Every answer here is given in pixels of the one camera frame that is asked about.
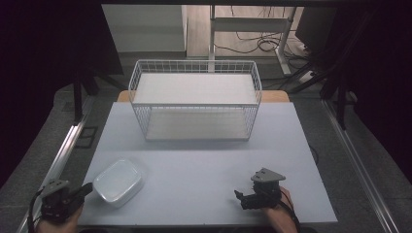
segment white plastic container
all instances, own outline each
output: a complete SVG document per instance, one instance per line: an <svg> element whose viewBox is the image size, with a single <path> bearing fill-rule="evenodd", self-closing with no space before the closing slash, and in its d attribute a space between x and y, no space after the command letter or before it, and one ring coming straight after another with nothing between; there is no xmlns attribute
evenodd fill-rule
<svg viewBox="0 0 412 233"><path fill-rule="evenodd" d="M110 205L121 207L143 187L143 173L127 159L120 159L93 181L94 189Z"/></svg>

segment white tabletop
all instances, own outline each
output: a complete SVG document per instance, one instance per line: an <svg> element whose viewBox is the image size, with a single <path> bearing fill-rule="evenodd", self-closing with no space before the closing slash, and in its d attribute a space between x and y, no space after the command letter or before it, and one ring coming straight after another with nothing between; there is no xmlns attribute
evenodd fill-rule
<svg viewBox="0 0 412 233"><path fill-rule="evenodd" d="M325 187L293 103L262 103L249 142L146 142L129 103L110 112L85 183L120 158L146 173L145 185L121 208L93 191L80 225L264 225L260 210L242 210L234 189L252 194L262 167L286 176L300 222L335 222Z"/></svg>

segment metal rail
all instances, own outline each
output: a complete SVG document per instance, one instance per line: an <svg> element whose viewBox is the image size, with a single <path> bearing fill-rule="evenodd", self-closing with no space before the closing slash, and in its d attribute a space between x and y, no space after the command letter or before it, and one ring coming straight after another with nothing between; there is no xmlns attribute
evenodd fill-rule
<svg viewBox="0 0 412 233"><path fill-rule="evenodd" d="M388 233L395 233L399 232L392 217L392 214L385 203L384 198L382 197L381 193L379 192L378 188L374 184L373 180L370 178L369 174L364 167L361 157L359 156L355 146L352 144L352 141L345 130L342 130L339 123L335 118L335 110L333 106L331 106L330 101L322 100L322 103L326 109L326 112L329 116L329 119L339 136L343 146L345 147L345 151L348 154L348 157L355 169L355 173L358 175L360 180L360 184L363 186L364 192L368 197L373 210L375 211L376 215L378 216L379 221L382 224L385 232Z"/></svg>
<svg viewBox="0 0 412 233"><path fill-rule="evenodd" d="M70 127L69 132L67 133L66 138L63 141L63 144L61 145L57 155L55 156L54 162L51 165L51 168L49 169L48 173L46 174L45 178L43 179L42 185L40 188L45 186L50 180L52 179L58 179L61 175L61 173L64 170L64 167L66 165L67 160L70 157L70 153L72 152L77 139L79 138L80 133L82 132L82 129L85 126L86 120L89 116L89 113L91 111L92 105L94 103L95 97L93 96L88 96L83 104L83 117L81 118L80 122L77 125L73 125ZM37 218L37 216L40 213L40 208L41 208L41 202L36 201L33 207L33 216L34 219ZM21 232L27 232L27 217L28 217L28 212L25 214L24 219L22 220L19 228L17 229L17 233Z"/></svg>

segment white wall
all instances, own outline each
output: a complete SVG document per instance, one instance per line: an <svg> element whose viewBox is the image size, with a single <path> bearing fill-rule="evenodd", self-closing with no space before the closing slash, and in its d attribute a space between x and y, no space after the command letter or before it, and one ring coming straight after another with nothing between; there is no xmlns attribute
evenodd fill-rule
<svg viewBox="0 0 412 233"><path fill-rule="evenodd" d="M118 52L186 50L186 6L102 7Z"/></svg>

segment wire mesh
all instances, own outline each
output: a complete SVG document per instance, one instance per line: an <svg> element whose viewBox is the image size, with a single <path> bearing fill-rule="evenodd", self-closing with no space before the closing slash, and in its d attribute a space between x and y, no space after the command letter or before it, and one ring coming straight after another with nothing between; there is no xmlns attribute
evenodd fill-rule
<svg viewBox="0 0 412 233"><path fill-rule="evenodd" d="M134 100L140 78L143 74L152 73L249 74L255 90L256 103L253 105L136 103ZM129 83L129 99L147 140L249 140L258 113L261 84L254 61L139 60Z"/></svg>

